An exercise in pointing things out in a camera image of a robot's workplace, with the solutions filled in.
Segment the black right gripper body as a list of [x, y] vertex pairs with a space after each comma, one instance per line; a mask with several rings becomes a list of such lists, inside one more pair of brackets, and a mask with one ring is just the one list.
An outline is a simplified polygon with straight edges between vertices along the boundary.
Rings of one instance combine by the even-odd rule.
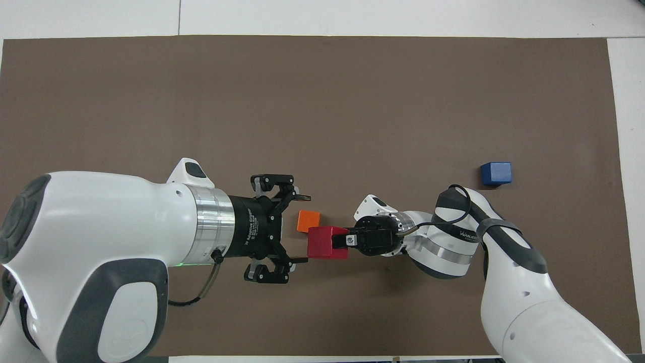
[[368, 257], [393, 253], [402, 246], [399, 223], [391, 216], [364, 216], [352, 228], [353, 246]]

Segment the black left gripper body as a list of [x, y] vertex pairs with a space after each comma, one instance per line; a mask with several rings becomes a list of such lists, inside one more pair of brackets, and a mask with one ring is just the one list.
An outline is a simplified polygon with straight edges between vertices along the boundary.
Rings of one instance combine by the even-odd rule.
[[245, 198], [230, 196], [234, 213], [234, 232], [229, 246], [230, 257], [250, 257], [262, 260], [267, 256], [280, 256], [284, 248], [276, 248], [281, 238], [281, 216], [271, 219], [277, 199], [267, 196]]

